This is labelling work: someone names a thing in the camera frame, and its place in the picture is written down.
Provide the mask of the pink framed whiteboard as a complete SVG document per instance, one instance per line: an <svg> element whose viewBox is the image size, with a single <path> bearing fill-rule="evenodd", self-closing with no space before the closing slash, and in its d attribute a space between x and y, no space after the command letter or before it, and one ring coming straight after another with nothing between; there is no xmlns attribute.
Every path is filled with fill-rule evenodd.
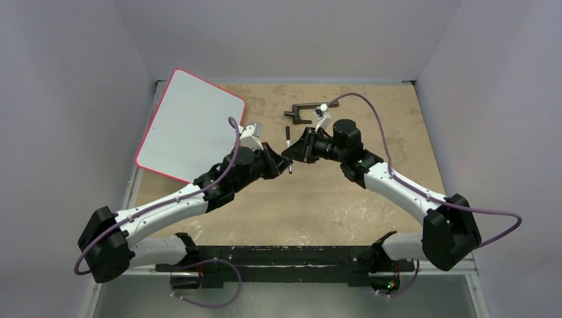
<svg viewBox="0 0 562 318"><path fill-rule="evenodd" d="M243 98L175 69L137 152L137 166L191 182L230 153L235 131L228 119L240 123L245 107Z"/></svg>

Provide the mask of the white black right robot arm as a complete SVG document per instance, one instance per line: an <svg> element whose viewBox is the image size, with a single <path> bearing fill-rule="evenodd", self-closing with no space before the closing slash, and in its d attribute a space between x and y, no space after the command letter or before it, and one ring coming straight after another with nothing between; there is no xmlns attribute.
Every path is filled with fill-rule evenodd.
<svg viewBox="0 0 562 318"><path fill-rule="evenodd" d="M418 233L390 231L378 239L372 246L375 269L387 270L399 260L410 259L427 260L448 271L482 244L463 196L447 197L418 184L401 184L401 174L390 172L387 162L364 148L361 132L350 119L336 121L333 135L321 128L307 127L282 155L306 164L319 159L338 162L349 181L389 199L422 226Z"/></svg>

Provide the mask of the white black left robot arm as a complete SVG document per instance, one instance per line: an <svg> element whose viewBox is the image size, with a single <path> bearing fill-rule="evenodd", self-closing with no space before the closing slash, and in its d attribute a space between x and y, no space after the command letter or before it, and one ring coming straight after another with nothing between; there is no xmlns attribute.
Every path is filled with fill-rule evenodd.
<svg viewBox="0 0 562 318"><path fill-rule="evenodd" d="M292 160L277 154L268 143L252 150L240 146L222 162L178 191L151 203L112 212L95 210L78 239L81 251L74 272L91 274L97 283L109 282L133 266L165 264L188 271L197 264L197 252L184 234L156 244L157 252L142 246L149 236L184 219L216 210L234 200L251 183L282 175Z"/></svg>

